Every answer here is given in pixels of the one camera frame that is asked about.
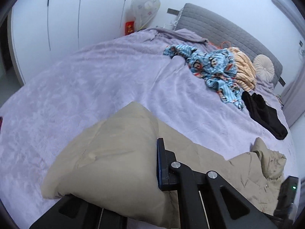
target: purple blanket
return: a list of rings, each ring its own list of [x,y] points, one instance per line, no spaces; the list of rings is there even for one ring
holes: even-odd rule
[[[40,185],[62,149],[131,101],[226,159],[249,151],[260,137],[287,157],[285,176],[298,176],[289,130],[284,140],[275,139],[246,108],[223,103],[182,57],[163,55],[170,44],[197,41],[202,43],[194,45],[202,51],[215,49],[187,30],[145,30],[86,47],[35,77],[0,108],[0,198],[20,229],[29,228],[56,202],[41,197]],[[256,93],[287,127],[271,87],[258,79]],[[144,223],[129,220],[131,228],[140,225]]]

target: pleated round pillow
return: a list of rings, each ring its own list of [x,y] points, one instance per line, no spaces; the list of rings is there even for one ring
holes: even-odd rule
[[[256,74],[258,74],[262,80],[268,83],[272,82],[275,71],[270,58],[259,54],[253,60],[253,65],[256,70]]]

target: headboard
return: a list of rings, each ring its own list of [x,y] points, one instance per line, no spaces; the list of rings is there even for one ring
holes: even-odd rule
[[[271,83],[273,86],[277,85],[283,70],[282,64],[261,42],[241,27],[206,8],[186,3],[179,13],[174,30],[182,28],[191,30],[219,46],[222,42],[229,41],[232,46],[246,53],[251,61],[259,54],[266,55],[273,62],[275,70]]]

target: wardrobe door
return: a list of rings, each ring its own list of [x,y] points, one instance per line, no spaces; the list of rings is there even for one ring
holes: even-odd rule
[[[12,58],[23,83],[52,64],[48,42],[48,0],[17,0],[12,8]]]
[[[49,0],[48,32],[53,62],[78,50],[80,0]]]
[[[79,47],[117,38],[125,0],[81,0]]]

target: white translucent plastic bag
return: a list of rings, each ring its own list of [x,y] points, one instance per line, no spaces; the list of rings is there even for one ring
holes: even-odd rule
[[[158,12],[160,0],[132,0],[131,11],[135,17],[135,31],[141,30]]]

